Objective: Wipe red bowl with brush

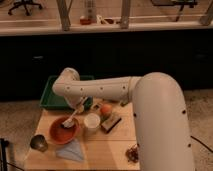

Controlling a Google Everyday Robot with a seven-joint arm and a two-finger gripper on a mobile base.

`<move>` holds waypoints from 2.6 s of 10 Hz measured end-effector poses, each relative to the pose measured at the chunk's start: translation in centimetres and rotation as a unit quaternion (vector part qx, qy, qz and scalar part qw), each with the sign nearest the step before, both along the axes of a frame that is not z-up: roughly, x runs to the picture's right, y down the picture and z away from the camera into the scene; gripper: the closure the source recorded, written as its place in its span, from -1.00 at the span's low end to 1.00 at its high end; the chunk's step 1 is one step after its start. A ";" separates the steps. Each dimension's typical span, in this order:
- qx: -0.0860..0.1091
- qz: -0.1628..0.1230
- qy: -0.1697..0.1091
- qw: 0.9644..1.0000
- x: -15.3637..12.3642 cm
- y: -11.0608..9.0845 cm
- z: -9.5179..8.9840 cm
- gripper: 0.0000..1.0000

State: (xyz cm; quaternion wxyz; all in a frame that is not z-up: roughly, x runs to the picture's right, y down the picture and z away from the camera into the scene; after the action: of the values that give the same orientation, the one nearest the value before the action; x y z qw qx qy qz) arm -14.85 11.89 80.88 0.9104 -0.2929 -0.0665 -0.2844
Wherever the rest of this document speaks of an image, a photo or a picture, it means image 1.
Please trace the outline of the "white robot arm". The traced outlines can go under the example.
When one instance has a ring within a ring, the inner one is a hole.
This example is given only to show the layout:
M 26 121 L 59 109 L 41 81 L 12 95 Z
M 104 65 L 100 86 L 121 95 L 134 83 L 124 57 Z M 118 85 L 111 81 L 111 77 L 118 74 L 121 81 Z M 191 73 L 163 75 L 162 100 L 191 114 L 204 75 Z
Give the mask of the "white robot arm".
M 152 72 L 98 80 L 81 80 L 64 69 L 52 86 L 71 108 L 84 97 L 132 104 L 140 168 L 143 171 L 196 171 L 186 103 L 170 75 Z

